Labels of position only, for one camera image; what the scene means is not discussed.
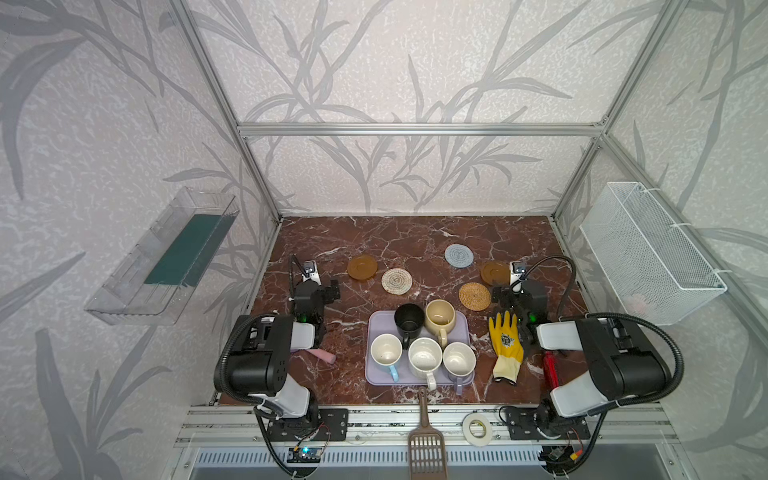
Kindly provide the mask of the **white woven coaster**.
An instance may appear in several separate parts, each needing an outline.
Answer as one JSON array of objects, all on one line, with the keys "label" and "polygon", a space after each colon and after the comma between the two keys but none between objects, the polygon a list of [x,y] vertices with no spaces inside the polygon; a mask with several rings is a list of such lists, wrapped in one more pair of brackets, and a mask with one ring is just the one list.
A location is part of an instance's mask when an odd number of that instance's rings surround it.
[{"label": "white woven coaster", "polygon": [[404,295],[413,285],[411,274],[403,268],[387,270],[381,279],[383,289],[392,295]]}]

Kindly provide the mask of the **beige mug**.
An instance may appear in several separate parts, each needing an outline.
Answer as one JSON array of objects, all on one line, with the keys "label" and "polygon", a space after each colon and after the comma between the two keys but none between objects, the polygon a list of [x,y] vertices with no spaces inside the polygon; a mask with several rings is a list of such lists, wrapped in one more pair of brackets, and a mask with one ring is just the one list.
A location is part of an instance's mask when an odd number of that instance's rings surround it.
[{"label": "beige mug", "polygon": [[425,328],[432,334],[442,349],[449,343],[448,334],[456,324],[456,310],[446,300],[435,299],[425,308]]}]

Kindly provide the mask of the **tan wicker coaster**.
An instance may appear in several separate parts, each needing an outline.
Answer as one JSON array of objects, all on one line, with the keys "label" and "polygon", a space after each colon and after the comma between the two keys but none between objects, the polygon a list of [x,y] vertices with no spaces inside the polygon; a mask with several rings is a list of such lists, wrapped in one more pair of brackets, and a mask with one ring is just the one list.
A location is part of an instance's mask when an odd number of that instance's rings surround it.
[{"label": "tan wicker coaster", "polygon": [[480,312],[486,310],[492,301],[488,288],[477,282],[466,283],[459,289],[459,300],[468,310]]}]

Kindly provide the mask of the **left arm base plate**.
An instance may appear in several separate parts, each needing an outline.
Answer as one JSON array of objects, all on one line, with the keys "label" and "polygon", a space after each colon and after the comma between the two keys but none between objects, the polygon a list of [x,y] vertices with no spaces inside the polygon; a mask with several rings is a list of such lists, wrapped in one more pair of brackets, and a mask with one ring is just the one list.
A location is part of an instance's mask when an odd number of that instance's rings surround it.
[{"label": "left arm base plate", "polygon": [[267,436],[271,441],[341,442],[347,438],[349,410],[345,408],[320,408],[311,410],[304,417],[269,421]]}]

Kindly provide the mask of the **black mug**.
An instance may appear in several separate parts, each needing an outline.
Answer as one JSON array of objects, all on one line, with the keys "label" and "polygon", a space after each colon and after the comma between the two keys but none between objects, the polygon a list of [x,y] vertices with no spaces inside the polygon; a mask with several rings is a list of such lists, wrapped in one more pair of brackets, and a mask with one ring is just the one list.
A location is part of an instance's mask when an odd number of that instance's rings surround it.
[{"label": "black mug", "polygon": [[419,337],[425,322],[425,312],[417,304],[406,303],[395,310],[394,321],[401,336],[402,348],[407,350]]}]

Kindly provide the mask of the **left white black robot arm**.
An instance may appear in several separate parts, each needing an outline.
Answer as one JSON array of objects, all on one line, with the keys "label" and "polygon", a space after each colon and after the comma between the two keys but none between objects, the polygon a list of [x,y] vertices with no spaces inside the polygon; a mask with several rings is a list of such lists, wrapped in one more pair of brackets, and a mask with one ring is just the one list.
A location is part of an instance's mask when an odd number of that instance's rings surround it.
[{"label": "left white black robot arm", "polygon": [[320,348],[325,307],[341,297],[339,282],[323,286],[308,279],[292,287],[288,314],[243,315],[226,341],[214,371],[215,389],[254,407],[261,421],[294,428],[320,425],[314,393],[289,374],[289,360],[306,351],[332,364],[336,356]]}]

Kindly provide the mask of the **amber brown coaster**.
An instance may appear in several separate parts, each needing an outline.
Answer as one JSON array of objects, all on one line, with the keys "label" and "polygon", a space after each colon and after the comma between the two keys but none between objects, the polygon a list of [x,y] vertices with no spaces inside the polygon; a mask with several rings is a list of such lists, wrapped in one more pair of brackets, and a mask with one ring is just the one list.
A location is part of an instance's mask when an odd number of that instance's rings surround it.
[{"label": "amber brown coaster", "polygon": [[357,281],[369,280],[376,275],[377,271],[377,260],[367,254],[351,258],[347,265],[348,276]]}]

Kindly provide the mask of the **white mug blue handle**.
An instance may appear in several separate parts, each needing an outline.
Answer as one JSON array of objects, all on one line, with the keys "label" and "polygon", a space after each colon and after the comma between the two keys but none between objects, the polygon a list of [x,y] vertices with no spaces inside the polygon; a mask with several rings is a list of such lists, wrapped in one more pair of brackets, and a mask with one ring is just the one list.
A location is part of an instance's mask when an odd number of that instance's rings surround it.
[{"label": "white mug blue handle", "polygon": [[386,371],[394,383],[400,381],[397,364],[402,357],[401,340],[393,334],[385,333],[374,338],[370,355],[378,368]]}]

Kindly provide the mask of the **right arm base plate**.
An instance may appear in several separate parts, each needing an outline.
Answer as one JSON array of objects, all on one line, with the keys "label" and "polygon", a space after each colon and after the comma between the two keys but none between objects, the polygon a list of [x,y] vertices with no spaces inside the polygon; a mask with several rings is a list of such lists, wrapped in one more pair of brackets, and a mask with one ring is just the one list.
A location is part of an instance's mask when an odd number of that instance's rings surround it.
[{"label": "right arm base plate", "polygon": [[498,415],[513,440],[586,441],[591,438],[585,417],[566,418],[544,404],[536,408],[504,405]]}]

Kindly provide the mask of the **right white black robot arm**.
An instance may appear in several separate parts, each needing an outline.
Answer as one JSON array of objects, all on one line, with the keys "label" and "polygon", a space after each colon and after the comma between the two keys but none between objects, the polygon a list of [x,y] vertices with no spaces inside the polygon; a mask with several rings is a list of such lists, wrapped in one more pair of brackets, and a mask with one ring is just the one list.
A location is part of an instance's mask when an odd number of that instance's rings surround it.
[{"label": "right white black robot arm", "polygon": [[685,364],[676,342],[657,325],[625,313],[587,313],[551,322],[546,291],[522,280],[492,288],[500,309],[488,320],[497,363],[493,379],[513,383],[527,350],[580,352],[586,371],[558,381],[556,364],[545,365],[550,390],[540,419],[594,416],[628,405],[652,403],[681,384]]}]

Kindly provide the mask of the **grey round coaster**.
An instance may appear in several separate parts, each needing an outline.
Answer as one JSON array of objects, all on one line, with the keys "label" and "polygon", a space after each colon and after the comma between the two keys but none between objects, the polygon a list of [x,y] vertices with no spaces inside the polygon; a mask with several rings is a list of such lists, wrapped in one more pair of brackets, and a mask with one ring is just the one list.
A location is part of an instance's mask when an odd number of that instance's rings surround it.
[{"label": "grey round coaster", "polygon": [[444,252],[445,260],[454,268],[467,268],[474,262],[472,250],[463,244],[454,243],[449,245]]}]

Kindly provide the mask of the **dark brown coaster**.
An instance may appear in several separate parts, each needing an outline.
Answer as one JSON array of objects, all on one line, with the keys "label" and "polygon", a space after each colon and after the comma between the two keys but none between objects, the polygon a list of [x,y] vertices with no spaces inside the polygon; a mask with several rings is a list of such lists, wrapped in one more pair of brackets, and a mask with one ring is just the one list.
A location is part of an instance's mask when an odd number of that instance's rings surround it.
[{"label": "dark brown coaster", "polygon": [[510,284],[510,268],[508,263],[488,261],[481,267],[481,279],[489,286],[508,286]]}]

